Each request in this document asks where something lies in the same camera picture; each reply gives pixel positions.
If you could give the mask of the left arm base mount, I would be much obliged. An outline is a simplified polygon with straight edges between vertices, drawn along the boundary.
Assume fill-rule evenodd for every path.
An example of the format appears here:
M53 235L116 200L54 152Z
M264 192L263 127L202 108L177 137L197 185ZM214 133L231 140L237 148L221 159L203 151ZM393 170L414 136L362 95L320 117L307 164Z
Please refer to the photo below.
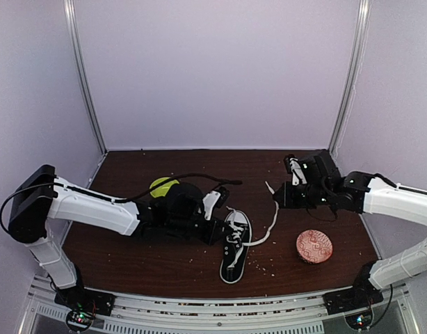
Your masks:
M82 294L56 292L54 302L70 309L65 316L65 324L78 333L88 330L97 315L110 316L115 296L85 289Z

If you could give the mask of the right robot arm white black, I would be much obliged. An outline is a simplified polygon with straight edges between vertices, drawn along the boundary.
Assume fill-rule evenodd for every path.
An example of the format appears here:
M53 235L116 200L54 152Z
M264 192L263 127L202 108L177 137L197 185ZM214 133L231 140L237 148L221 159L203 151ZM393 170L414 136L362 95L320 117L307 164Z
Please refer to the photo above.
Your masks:
M427 227L427 191L395 184L381 174L353 171L345 177L313 177L294 184L283 183L273 194L281 209L340 209L358 214L379 214ZM362 307L374 290L427 271L427 237L418 244L364 266L348 302Z

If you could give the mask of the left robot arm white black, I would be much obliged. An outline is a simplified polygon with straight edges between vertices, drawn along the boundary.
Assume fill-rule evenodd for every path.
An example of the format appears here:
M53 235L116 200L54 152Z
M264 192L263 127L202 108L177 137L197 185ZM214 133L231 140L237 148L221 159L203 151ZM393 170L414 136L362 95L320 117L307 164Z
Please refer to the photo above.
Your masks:
M8 222L1 227L29 248L68 302L84 309L91 302L90 292L83 288L77 266L50 235L47 221L76 221L127 237L157 229L212 245L232 230L214 216L227 197L227 180L218 179L218 188L203 193L185 183L186 177L155 181L137 196L117 198L70 183L57 176L53 166L43 165L4 201L12 207Z

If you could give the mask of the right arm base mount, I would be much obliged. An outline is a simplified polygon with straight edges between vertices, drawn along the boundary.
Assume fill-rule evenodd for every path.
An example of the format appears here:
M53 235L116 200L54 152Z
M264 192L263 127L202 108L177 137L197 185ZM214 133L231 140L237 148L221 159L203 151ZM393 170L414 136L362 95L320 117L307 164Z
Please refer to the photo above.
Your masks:
M378 290L348 288L323 295L329 315L343 315L346 325L355 331L366 331L374 325L373 306L384 300Z

